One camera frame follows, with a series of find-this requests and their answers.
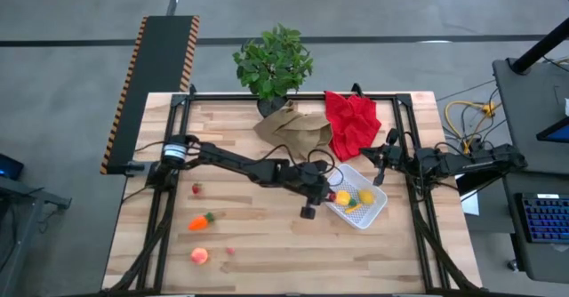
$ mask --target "small red fruit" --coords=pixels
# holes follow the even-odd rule
[[[199,182],[196,182],[195,184],[192,185],[192,192],[194,193],[194,195],[197,195],[198,192],[200,192],[202,190],[202,185]]]

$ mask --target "gray floor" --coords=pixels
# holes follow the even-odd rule
[[[164,14],[168,0],[0,0],[0,40],[133,38],[142,16]],[[199,14],[200,37],[257,36],[276,22],[306,36],[543,34],[567,17],[567,0],[180,0],[176,14]],[[492,78],[491,62],[533,43],[318,44],[305,91],[430,90],[437,97]],[[235,91],[230,54],[198,47],[192,82]],[[74,198],[64,216],[37,235],[18,296],[94,292],[100,287],[124,178],[100,176],[130,59],[130,47],[0,48],[0,152],[27,166],[31,186]],[[562,44],[550,57],[569,55]],[[486,100],[487,84],[443,100]],[[452,118],[458,122],[459,110]],[[476,119],[467,116],[473,129]],[[499,113],[496,120],[501,120]],[[507,126],[490,135],[508,141]],[[507,236],[471,233],[486,287],[496,292],[566,296],[569,285],[511,273]]]

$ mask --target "red cloth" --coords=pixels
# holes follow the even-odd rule
[[[359,155],[359,149],[372,146],[381,123],[375,115],[375,102],[356,95],[347,100],[334,92],[326,93],[326,118],[332,124],[330,148],[343,162]]]

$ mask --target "keyboard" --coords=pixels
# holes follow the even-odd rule
[[[517,194],[530,243],[569,244],[569,195]]]

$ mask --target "wooden table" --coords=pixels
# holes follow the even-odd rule
[[[444,141],[433,92],[411,95],[422,146],[432,147]],[[164,138],[171,96],[148,96],[137,148]],[[296,104],[303,113],[324,112],[322,101]],[[389,102],[377,102],[377,116],[381,129],[374,146],[383,144],[386,133],[395,126]],[[260,120],[254,101],[194,101],[188,133],[246,157],[260,158],[273,148],[252,130]],[[147,148],[136,153],[134,159],[157,160],[160,149]],[[273,157],[286,155],[277,151]],[[362,156],[347,163],[370,180],[377,174],[377,169]],[[129,179],[124,195],[142,188],[145,180]],[[203,185],[203,192],[197,196],[191,191],[196,181]],[[290,191],[263,189],[244,176],[213,166],[183,172],[163,292],[421,293],[423,283],[404,175],[387,170],[381,189],[388,195],[387,206],[369,229],[356,230],[325,205],[317,207],[313,221],[303,220],[299,212],[305,198]],[[432,194],[446,251],[469,280],[480,285],[457,191],[440,187]],[[103,287],[112,286],[140,252],[151,199],[152,190],[147,190],[123,204]],[[224,212],[226,216],[207,230],[188,231],[188,223],[208,211]],[[190,261],[190,252],[196,247],[209,251],[210,259],[205,265]],[[226,247],[235,248],[235,254],[228,255]],[[437,283],[432,252],[429,264]],[[149,284],[154,278],[153,268],[151,262]]]

